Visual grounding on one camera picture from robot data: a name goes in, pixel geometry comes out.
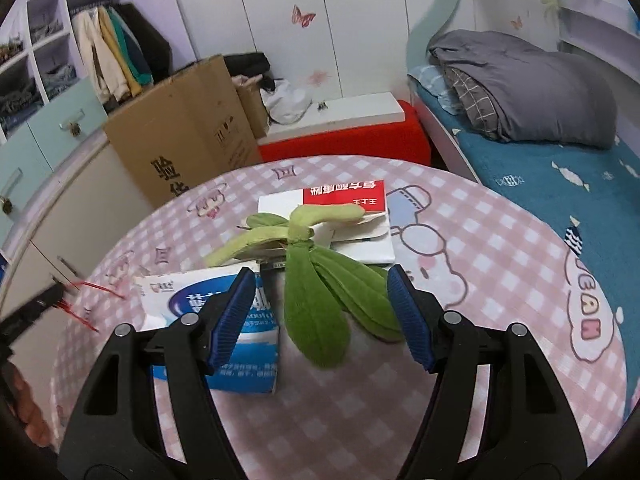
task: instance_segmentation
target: red label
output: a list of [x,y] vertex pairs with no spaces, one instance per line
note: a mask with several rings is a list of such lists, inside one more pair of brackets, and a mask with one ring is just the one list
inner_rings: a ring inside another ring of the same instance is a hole
[[367,213],[386,211],[383,180],[330,184],[303,189],[303,203],[314,205],[358,204]]

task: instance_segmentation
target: round table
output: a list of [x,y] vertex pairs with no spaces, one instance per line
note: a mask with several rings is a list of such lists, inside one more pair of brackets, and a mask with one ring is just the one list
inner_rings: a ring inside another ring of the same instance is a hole
[[[61,437],[82,384],[114,327],[140,328],[144,312],[132,278],[203,266],[202,258],[239,233],[260,196],[338,182],[384,180],[396,260],[417,288],[433,292],[479,326],[526,324],[558,376],[593,461],[619,430],[625,355],[606,298],[589,271],[550,227],[464,178],[400,160],[317,156],[224,174],[166,204],[107,254],[90,282],[120,300],[83,288],[75,310],[100,330],[70,322],[52,380]],[[272,307],[281,310],[279,300]],[[414,440],[434,377],[406,345],[388,345],[352,327],[345,364],[314,368],[284,327],[276,393],[212,391],[225,430],[249,478],[394,478]],[[488,370],[481,367],[461,459],[479,445]],[[182,450],[166,383],[156,380],[168,454]]]

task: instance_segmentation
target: red fabric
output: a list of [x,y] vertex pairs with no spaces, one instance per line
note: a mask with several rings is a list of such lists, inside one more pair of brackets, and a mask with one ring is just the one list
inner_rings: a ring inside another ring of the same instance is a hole
[[369,155],[431,165],[431,148],[414,108],[398,101],[403,123],[374,124],[260,146],[265,162],[314,155]]

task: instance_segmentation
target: silver screw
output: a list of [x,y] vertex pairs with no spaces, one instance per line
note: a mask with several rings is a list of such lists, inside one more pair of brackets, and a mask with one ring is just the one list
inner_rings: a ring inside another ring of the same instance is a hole
[[195,325],[199,319],[200,318],[198,317],[198,314],[196,314],[195,312],[187,312],[184,316],[180,318],[180,322],[183,325],[191,326],[191,325]]
[[116,327],[113,333],[118,337],[124,337],[131,332],[131,325],[128,323],[122,323]]
[[527,335],[527,332],[528,332],[528,331],[527,331],[527,327],[526,327],[526,326],[524,326],[522,323],[514,323],[514,324],[511,326],[511,331],[512,331],[515,335],[517,335],[517,336],[521,336],[521,337],[522,337],[522,336],[524,336],[524,335]]
[[460,316],[460,314],[455,310],[447,310],[444,313],[444,321],[446,321],[450,325],[457,325],[460,321],[462,321],[462,316]]

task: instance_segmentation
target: gray comforter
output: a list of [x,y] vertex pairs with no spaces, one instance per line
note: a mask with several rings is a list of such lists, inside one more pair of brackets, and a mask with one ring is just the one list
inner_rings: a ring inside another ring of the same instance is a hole
[[489,92],[501,137],[612,146],[616,102],[588,60],[493,31],[453,30],[430,52]]

